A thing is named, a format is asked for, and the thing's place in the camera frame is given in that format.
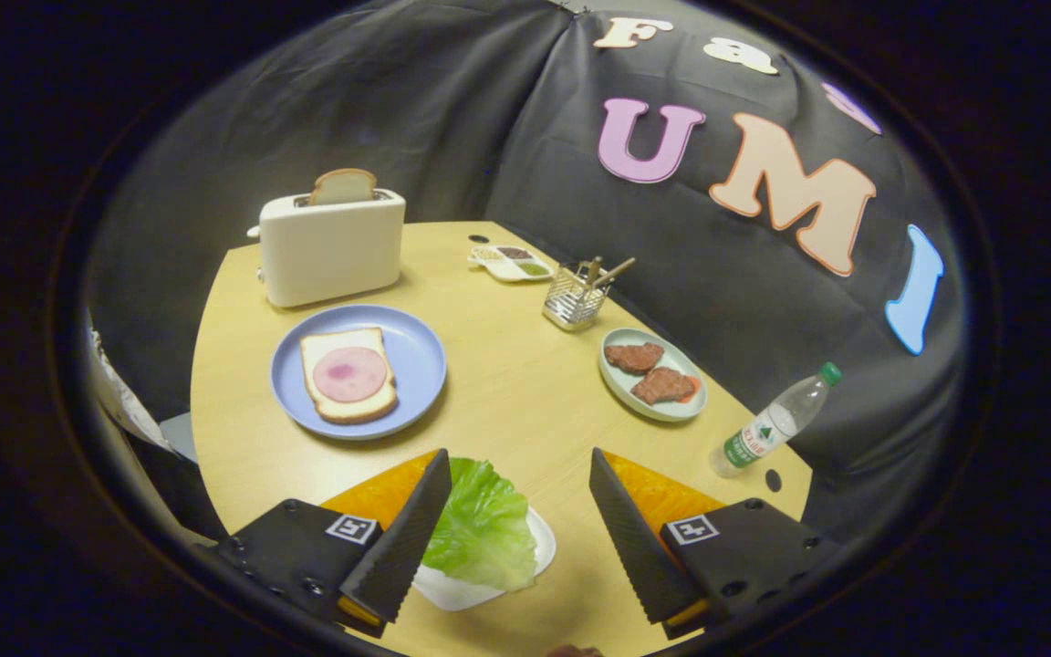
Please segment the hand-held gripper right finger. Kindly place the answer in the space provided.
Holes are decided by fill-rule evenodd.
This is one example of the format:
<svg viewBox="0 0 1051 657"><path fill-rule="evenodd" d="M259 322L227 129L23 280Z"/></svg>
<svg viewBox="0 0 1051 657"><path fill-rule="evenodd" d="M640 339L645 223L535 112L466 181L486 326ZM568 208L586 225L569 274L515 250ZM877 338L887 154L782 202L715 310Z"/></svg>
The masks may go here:
<svg viewBox="0 0 1051 657"><path fill-rule="evenodd" d="M721 504L620 454L593 450L589 491L647 620L679 639L805 586L841 550L771 504Z"/></svg>

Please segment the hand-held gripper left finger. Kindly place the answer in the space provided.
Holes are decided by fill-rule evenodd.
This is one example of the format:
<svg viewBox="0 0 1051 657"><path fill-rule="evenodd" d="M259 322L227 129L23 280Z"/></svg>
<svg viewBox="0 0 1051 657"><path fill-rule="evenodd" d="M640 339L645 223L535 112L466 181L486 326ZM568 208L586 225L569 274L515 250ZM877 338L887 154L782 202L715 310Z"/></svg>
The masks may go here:
<svg viewBox="0 0 1051 657"><path fill-rule="evenodd" d="M452 491L432 450L322 505L289 498L217 542L220 564L268 595L379 639L395 622Z"/></svg>

